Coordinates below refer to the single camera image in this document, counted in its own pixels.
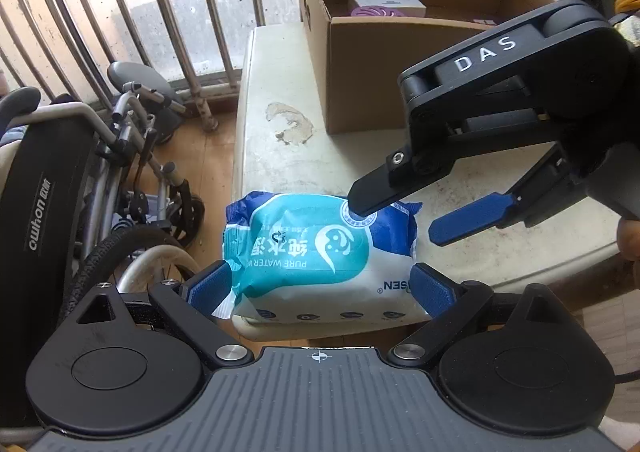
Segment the person's right hand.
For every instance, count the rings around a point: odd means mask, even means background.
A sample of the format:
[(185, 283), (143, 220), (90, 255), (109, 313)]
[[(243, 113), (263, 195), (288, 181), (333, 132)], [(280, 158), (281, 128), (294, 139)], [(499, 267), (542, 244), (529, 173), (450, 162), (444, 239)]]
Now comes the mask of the person's right hand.
[(640, 221), (621, 219), (616, 232), (617, 246), (634, 268), (634, 283), (640, 289)]

